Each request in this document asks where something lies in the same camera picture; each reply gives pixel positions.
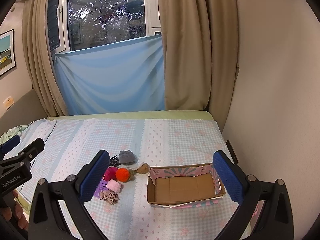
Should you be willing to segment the person's left hand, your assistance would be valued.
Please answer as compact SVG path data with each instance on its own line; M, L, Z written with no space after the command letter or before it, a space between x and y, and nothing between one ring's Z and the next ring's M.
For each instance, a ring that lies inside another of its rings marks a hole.
M9 221L11 217L14 216L17 219L17 224L19 228L28 231L29 223L24 215L21 205L15 200L15 198L18 197L17 191L13 190L12 195L15 204L14 207L1 208L1 214L3 215L6 221Z

